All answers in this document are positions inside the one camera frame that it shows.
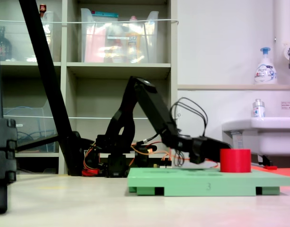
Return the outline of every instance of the label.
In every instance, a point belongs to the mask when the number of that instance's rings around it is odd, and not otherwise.
[[[107,39],[124,39],[124,40],[129,40],[129,37],[107,36]]]
[[[271,65],[260,65],[256,70],[255,82],[267,82],[276,79],[276,70]]]
[[[290,102],[281,102],[282,110],[290,110]]]
[[[254,117],[265,117],[264,107],[263,106],[254,107],[253,108],[253,115],[254,115]]]

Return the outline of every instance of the floor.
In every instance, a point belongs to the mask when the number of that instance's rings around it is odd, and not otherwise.
[[[127,192],[127,179],[18,175],[0,227],[290,227],[280,196],[163,197]]]

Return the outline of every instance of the black stand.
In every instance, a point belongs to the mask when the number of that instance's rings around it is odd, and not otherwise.
[[[79,134],[71,129],[36,1],[19,0],[19,2],[58,134],[17,148],[15,121],[3,119],[0,87],[0,213],[7,210],[7,185],[16,180],[15,150],[21,151],[58,141],[67,164],[68,174],[80,176],[84,150],[93,143],[91,140],[81,139]]]
[[[16,180],[16,146],[16,123],[14,120],[3,119],[0,87],[0,213],[7,210],[7,185]]]

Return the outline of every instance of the plastic storage bin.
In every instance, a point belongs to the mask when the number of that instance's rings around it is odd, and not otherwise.
[[[94,22],[89,9],[81,9],[82,22]],[[147,22],[82,24],[82,62],[157,63],[158,12]]]
[[[54,12],[45,12],[42,23],[53,61],[61,61],[61,24]],[[36,62],[25,23],[0,22],[0,60]]]
[[[18,106],[3,108],[4,118],[14,119],[18,130],[18,145],[56,134],[56,128],[48,101],[42,108]],[[57,152],[56,143],[32,148],[26,153]]]

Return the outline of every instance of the blue object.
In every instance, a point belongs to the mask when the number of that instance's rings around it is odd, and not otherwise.
[[[260,51],[263,52],[263,54],[268,54],[268,52],[271,50],[270,47],[263,47],[262,49],[260,49]]]
[[[100,11],[91,11],[93,16],[98,17],[115,17],[118,18],[118,13],[107,13],[107,12],[100,12]]]

